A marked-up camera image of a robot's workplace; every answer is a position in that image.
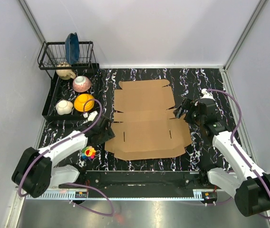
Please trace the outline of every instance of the flattened cardboard box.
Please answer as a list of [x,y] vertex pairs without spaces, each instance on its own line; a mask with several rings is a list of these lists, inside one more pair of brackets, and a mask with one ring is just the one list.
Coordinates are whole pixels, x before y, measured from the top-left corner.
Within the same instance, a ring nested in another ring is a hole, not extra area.
[[115,138],[105,149],[122,160],[173,158],[192,143],[189,125],[175,118],[172,88],[165,79],[119,82],[114,91]]

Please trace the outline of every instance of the orange bowl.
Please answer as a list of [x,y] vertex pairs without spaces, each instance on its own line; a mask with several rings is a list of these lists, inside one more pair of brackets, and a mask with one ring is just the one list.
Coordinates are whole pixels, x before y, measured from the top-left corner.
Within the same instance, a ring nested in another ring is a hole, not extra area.
[[[86,103],[86,101],[90,99],[94,99],[94,97],[91,94],[80,94],[74,102],[74,107],[76,108],[77,111],[83,112],[84,104]],[[88,112],[89,110],[91,110],[94,107],[94,103],[95,103],[94,101],[89,101],[86,104],[84,111]]]

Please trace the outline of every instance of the marble tabletop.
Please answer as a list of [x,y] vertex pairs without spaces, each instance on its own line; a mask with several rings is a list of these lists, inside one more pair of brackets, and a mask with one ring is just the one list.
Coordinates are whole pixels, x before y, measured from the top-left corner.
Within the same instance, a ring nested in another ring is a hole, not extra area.
[[[220,71],[216,68],[100,69],[99,74],[91,79],[92,83],[97,81],[97,77],[101,77],[103,83],[99,91],[91,91],[91,94],[101,102],[103,115],[111,119],[114,114],[114,90],[119,89],[119,81],[168,79],[173,90],[175,107],[178,107],[185,97],[199,98],[203,88],[225,90]],[[69,100],[77,96],[71,87],[71,82],[66,82],[66,88],[62,90],[62,97]],[[227,97],[217,93],[213,96],[223,120],[233,128],[235,123]],[[73,124],[46,122],[39,147],[47,146],[67,136],[83,122],[78,121]],[[81,152],[77,151],[62,160],[59,166],[76,164],[86,170],[98,171],[197,171],[198,162],[204,155],[204,158],[207,157],[212,163],[225,169],[230,168],[223,155],[201,137],[197,126],[190,125],[190,132],[192,145],[185,148],[185,154],[176,158],[123,161],[114,158],[112,153],[104,150],[104,145],[100,145],[95,148],[94,159],[84,160]]]

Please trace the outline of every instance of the upper rack shelf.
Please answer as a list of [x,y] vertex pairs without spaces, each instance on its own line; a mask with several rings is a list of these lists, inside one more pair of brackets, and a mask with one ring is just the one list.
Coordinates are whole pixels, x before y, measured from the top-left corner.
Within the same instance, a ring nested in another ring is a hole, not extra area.
[[92,41],[79,42],[79,61],[72,66],[59,66],[66,63],[65,42],[44,42],[38,56],[38,64],[41,70],[57,70],[57,69],[84,69],[92,68],[92,58],[96,63],[95,54],[93,51]]

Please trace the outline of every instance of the white wall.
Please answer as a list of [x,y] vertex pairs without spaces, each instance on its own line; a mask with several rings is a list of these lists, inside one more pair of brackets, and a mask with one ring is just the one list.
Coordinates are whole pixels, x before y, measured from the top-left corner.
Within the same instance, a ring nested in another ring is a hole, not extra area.
[[47,41],[92,40],[113,66],[223,65],[258,0],[27,0]]
[[40,44],[16,0],[0,0],[0,227],[23,151],[34,146],[50,79],[37,66]]
[[270,172],[270,1],[228,72],[257,162]]

